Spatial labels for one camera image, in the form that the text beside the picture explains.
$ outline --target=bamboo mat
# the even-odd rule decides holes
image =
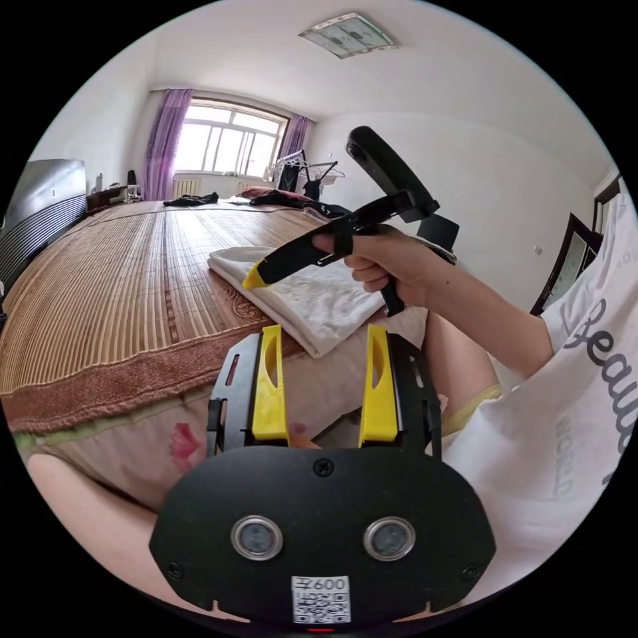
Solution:
[[[14,432],[50,433],[213,383],[272,322],[209,270],[212,251],[277,247],[321,222],[224,205],[111,208],[40,254],[4,303],[0,399]],[[284,353],[300,346],[285,336]]]

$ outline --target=window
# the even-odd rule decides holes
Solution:
[[[175,170],[262,177],[287,123],[248,107],[194,100],[181,130]]]

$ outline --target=label sticker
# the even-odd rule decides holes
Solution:
[[[292,577],[294,622],[335,625],[350,622],[350,583],[347,576]]]

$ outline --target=purple curtain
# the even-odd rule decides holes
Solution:
[[[304,147],[308,121],[308,118],[303,115],[293,115],[290,118],[290,124],[281,143],[281,149],[279,149],[280,158],[292,155]]]
[[[193,97],[192,89],[164,92],[146,147],[142,195],[146,201],[173,197],[173,163],[181,127]]]

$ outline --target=ceiling light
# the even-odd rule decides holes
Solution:
[[[310,27],[299,34],[340,60],[371,51],[396,49],[397,45],[379,27],[357,13],[347,13]]]

